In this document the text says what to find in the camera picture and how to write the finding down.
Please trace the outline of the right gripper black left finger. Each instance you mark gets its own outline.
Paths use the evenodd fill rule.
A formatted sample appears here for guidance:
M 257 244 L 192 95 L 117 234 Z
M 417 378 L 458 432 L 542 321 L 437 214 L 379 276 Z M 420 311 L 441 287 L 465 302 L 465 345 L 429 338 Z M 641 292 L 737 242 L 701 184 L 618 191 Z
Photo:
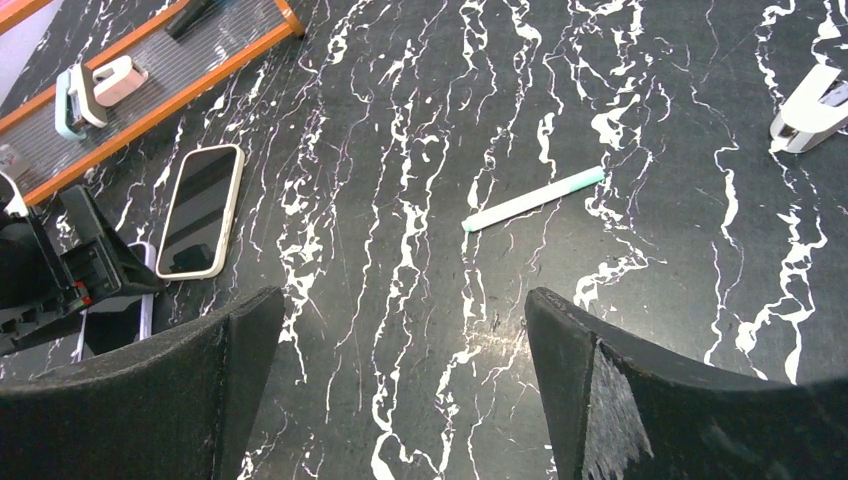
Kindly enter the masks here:
M 213 313 L 1 385 L 5 479 L 234 479 L 278 347 L 285 296 Z

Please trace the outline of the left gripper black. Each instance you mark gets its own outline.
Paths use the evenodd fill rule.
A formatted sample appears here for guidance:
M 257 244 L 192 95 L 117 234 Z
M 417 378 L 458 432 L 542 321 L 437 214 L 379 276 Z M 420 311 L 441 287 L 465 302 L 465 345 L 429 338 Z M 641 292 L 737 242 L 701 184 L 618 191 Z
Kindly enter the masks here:
M 120 238 L 89 190 L 61 201 L 79 243 L 60 253 L 40 211 L 1 177 L 1 353 L 48 343 L 77 329 L 81 312 L 119 297 L 154 294 L 163 282 Z

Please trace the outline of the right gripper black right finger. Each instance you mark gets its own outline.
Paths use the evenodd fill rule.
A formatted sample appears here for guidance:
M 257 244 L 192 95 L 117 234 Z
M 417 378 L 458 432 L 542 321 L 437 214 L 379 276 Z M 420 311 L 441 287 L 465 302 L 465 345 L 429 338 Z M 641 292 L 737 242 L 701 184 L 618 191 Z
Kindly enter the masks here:
M 712 367 L 547 288 L 527 335 L 562 479 L 843 479 L 847 382 L 791 385 Z

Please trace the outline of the lavender phone case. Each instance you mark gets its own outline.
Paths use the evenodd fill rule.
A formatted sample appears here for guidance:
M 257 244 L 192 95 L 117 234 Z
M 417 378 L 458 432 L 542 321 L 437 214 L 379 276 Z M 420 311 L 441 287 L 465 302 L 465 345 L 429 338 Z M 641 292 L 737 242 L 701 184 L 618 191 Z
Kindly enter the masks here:
M 72 361 L 145 340 L 152 334 L 154 294 L 116 297 L 81 313 Z

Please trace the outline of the phone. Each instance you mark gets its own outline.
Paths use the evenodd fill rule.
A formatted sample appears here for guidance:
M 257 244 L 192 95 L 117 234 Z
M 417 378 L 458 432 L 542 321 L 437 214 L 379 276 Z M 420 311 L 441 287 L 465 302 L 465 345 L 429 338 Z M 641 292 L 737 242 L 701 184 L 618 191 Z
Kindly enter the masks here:
M 203 280 L 223 271 L 245 159 L 235 144 L 195 149 L 182 159 L 155 263 L 159 278 Z

